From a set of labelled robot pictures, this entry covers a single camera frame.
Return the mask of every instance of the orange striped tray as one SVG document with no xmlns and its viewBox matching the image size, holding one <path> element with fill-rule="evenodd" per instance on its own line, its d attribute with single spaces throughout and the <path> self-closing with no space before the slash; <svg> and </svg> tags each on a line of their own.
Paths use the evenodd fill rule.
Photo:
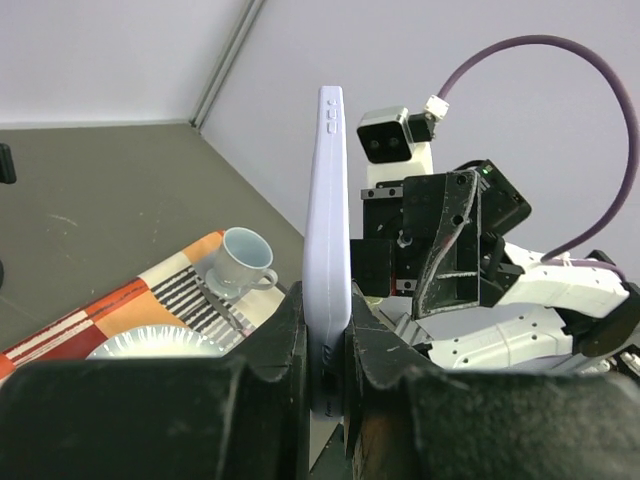
<svg viewBox="0 0 640 480">
<path fill-rule="evenodd" d="M 223 304 L 245 327 L 239 333 L 204 298 L 196 277 L 204 277 L 224 231 L 211 233 L 123 287 L 26 338 L 0 354 L 0 383 L 33 360 L 83 359 L 108 338 L 143 325 L 188 327 L 216 341 L 225 351 L 260 326 L 284 298 L 274 287 L 252 290 Z"/>
</svg>

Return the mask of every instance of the coffee cup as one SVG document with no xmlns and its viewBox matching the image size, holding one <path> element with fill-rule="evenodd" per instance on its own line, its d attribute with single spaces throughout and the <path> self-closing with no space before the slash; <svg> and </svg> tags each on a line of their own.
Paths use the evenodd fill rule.
<svg viewBox="0 0 640 480">
<path fill-rule="evenodd" d="M 268 290 L 278 283 L 278 274 L 269 268 L 272 263 L 273 251 L 264 238 L 248 228 L 233 227 L 222 236 L 205 284 L 225 299 L 252 289 Z"/>
</svg>

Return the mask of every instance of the white plate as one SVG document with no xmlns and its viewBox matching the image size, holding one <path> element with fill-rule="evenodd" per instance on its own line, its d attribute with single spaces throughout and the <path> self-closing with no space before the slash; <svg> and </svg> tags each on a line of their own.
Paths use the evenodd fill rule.
<svg viewBox="0 0 640 480">
<path fill-rule="evenodd" d="M 148 325 L 119 333 L 88 359 L 139 357 L 221 357 L 224 350 L 209 337 L 175 325 Z"/>
</svg>

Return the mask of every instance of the gray table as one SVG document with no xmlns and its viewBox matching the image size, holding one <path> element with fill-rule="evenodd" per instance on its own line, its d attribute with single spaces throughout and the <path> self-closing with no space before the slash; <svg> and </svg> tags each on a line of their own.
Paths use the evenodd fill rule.
<svg viewBox="0 0 640 480">
<path fill-rule="evenodd" d="M 301 236 L 187 125 L 0 132 L 18 182 L 0 185 L 0 349 L 206 233 L 247 226 L 288 285 Z"/>
</svg>

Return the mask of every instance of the white connector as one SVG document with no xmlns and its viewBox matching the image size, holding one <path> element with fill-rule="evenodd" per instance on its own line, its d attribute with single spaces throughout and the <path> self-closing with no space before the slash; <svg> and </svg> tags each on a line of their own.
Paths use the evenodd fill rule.
<svg viewBox="0 0 640 480">
<path fill-rule="evenodd" d="M 433 115 L 436 122 L 439 122 L 449 111 L 449 104 L 440 97 L 431 95 L 429 100 L 427 100 L 427 104 L 424 106 L 424 111 Z"/>
</svg>

